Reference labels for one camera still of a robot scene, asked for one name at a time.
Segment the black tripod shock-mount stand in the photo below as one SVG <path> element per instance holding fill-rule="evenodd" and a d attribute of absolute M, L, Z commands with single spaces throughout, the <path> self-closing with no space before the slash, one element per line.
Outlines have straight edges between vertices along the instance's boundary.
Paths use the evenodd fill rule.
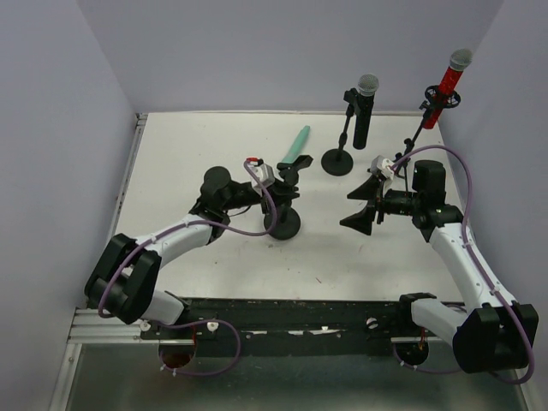
<path fill-rule="evenodd" d="M 419 137 L 419 134 L 422 130 L 423 130 L 423 128 L 422 128 L 422 125 L 420 123 L 417 131 L 414 134 L 414 137 L 412 139 L 405 139 L 405 141 L 404 141 L 404 144 L 406 145 L 405 151 L 404 151 L 404 153 L 398 152 L 396 154 L 395 162 L 399 161 L 400 158 L 405 157 L 406 155 L 408 155 L 414 149 L 415 142 L 416 142 L 417 138 Z M 397 176 L 398 178 L 401 178 L 401 176 L 399 175 L 399 171 L 400 171 L 401 168 L 405 169 L 407 167 L 408 162 L 409 162 L 409 159 L 406 158 L 401 164 L 396 166 L 396 168 L 394 169 L 395 177 Z"/>

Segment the black microphone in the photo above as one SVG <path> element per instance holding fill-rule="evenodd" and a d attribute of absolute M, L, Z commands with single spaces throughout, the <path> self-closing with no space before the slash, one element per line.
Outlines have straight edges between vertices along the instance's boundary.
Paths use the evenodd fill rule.
<path fill-rule="evenodd" d="M 379 88 L 378 77 L 375 74 L 364 74 L 358 81 L 358 87 L 354 98 L 354 125 L 353 147 L 363 150 L 366 147 L 372 108 L 374 106 L 375 93 Z"/>

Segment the teal microphone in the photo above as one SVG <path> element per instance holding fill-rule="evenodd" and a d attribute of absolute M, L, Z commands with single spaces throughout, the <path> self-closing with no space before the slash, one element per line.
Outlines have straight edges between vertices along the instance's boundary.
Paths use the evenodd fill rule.
<path fill-rule="evenodd" d="M 310 130 L 311 128 L 308 125 L 304 126 L 301 129 L 301 131 L 295 137 L 294 142 L 292 143 L 288 152 L 283 157 L 281 161 L 282 164 L 292 164 L 301 155 L 308 141 Z"/>

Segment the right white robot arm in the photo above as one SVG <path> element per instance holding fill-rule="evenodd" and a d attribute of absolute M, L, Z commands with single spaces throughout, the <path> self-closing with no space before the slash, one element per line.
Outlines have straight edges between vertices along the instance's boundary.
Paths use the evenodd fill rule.
<path fill-rule="evenodd" d="M 370 177 L 349 194 L 366 207 L 341 220 L 365 235 L 384 215 L 409 216 L 425 241 L 440 256 L 464 304 L 461 312 L 427 293 L 403 295 L 403 317 L 448 343 L 467 373 L 497 372 L 529 366 L 539 316 L 530 304 L 519 304 L 496 279 L 463 225 L 461 210 L 446 201 L 446 170 L 434 160 L 414 165 L 411 192 L 390 188 L 393 162 L 376 157 Z"/>

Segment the red rhinestone microphone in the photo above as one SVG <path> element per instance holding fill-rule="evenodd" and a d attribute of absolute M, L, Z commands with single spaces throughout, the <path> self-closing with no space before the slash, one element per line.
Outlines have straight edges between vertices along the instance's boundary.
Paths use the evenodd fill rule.
<path fill-rule="evenodd" d="M 440 83 L 425 90 L 425 101 L 420 107 L 425 110 L 421 123 L 423 129 L 433 129 L 443 110 L 455 108 L 460 104 L 461 96 L 456 91 L 456 85 L 472 61 L 473 53 L 469 49 L 454 51 Z"/>

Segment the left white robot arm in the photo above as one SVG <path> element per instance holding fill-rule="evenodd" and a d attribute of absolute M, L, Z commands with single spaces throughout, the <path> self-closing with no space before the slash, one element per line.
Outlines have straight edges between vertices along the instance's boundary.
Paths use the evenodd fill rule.
<path fill-rule="evenodd" d="M 109 240 L 87 280 L 86 298 L 102 318 L 117 318 L 128 325 L 139 319 L 176 324 L 185 304 L 157 290 L 160 270 L 183 254 L 210 245 L 226 231 L 241 234 L 229 224 L 229 211 L 235 209 L 260 206 L 264 216 L 260 235 L 279 241 L 295 237 L 301 228 L 301 218 L 292 207 L 300 196 L 299 172 L 312 162 L 311 156 L 300 155 L 292 163 L 272 168 L 260 158 L 247 158 L 249 182 L 234 181 L 223 166 L 211 167 L 196 203 L 181 220 L 148 235 L 118 234 Z"/>

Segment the black round-base stand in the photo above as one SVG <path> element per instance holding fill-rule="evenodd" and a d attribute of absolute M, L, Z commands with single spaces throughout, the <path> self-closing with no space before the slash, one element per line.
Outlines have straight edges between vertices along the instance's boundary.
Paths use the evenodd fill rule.
<path fill-rule="evenodd" d="M 298 191 L 297 183 L 299 181 L 298 171 L 283 170 L 282 163 L 277 164 L 279 177 L 276 178 L 286 182 L 291 186 L 291 191 Z M 279 241 L 287 241 L 295 237 L 301 228 L 301 218 L 293 206 L 285 206 L 277 209 L 277 219 L 274 228 L 269 232 L 269 235 Z"/>
<path fill-rule="evenodd" d="M 357 90 L 351 88 L 344 93 L 343 100 L 348 104 L 345 112 L 345 123 L 338 138 L 337 148 L 330 149 L 321 158 L 323 170 L 331 176 L 345 176 L 354 166 L 352 156 L 344 150 L 348 141 L 348 127 L 351 118 L 354 116 L 354 103 Z"/>

